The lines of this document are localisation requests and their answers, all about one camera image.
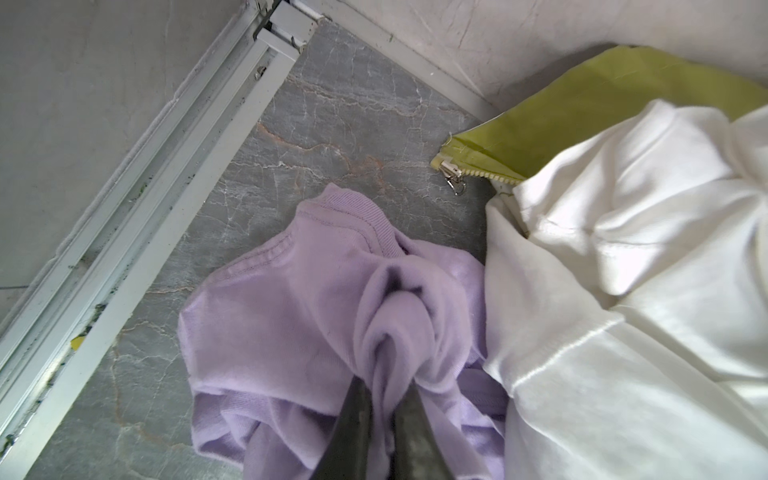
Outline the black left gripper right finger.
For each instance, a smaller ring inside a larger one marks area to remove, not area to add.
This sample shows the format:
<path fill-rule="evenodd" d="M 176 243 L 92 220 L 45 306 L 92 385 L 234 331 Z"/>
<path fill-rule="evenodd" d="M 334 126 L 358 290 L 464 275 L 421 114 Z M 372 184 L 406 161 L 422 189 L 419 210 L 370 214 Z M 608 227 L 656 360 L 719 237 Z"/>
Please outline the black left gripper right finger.
<path fill-rule="evenodd" d="M 436 442 L 417 386 L 412 383 L 392 417 L 396 480 L 454 479 Z"/>

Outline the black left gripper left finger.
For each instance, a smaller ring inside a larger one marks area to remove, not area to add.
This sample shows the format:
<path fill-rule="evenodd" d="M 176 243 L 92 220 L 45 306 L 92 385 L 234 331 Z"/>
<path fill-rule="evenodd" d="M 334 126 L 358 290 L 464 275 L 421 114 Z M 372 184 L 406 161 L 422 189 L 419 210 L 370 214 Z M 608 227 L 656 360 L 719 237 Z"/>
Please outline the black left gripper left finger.
<path fill-rule="evenodd" d="M 361 378 L 354 377 L 312 480 L 366 478 L 372 410 L 370 391 Z"/>

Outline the lilac purple sweatshirt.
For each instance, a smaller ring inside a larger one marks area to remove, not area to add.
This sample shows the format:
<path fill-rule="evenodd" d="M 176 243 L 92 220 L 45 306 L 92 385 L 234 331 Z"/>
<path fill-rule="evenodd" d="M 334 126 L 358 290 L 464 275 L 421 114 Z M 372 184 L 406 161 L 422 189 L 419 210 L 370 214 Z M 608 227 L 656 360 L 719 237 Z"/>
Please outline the lilac purple sweatshirt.
<path fill-rule="evenodd" d="M 389 474 L 391 417 L 415 386 L 454 476 L 500 479 L 507 397 L 482 368 L 485 321 L 476 258 L 410 239 L 372 200 L 329 185 L 182 309 L 193 446 L 247 479 L 306 479 L 360 378 L 370 478 Z"/>

